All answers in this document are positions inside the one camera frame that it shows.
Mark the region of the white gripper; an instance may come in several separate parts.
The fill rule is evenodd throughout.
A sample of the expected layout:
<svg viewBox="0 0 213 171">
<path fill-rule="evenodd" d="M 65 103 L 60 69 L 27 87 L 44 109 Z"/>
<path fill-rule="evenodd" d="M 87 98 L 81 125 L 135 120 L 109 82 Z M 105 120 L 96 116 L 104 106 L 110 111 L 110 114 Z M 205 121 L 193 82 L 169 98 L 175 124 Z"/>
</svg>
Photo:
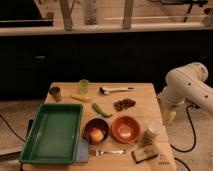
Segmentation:
<svg viewBox="0 0 213 171">
<path fill-rule="evenodd" d="M 169 125 L 176 116 L 174 109 L 182 103 L 182 96 L 175 92 L 171 87 L 164 87 L 157 95 L 163 114 L 163 124 Z"/>
</svg>

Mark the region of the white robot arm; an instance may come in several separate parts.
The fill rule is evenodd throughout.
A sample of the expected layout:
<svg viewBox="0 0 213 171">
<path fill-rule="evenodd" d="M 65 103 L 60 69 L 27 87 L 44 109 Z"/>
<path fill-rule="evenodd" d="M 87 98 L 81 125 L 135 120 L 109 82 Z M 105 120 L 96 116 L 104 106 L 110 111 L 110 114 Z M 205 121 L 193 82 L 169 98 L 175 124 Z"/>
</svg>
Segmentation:
<svg viewBox="0 0 213 171">
<path fill-rule="evenodd" d="M 164 125 L 176 116 L 175 108 L 189 100 L 207 113 L 213 114 L 213 88 L 205 84 L 208 78 L 206 66 L 193 62 L 170 70 L 166 86 L 157 95 Z"/>
</svg>

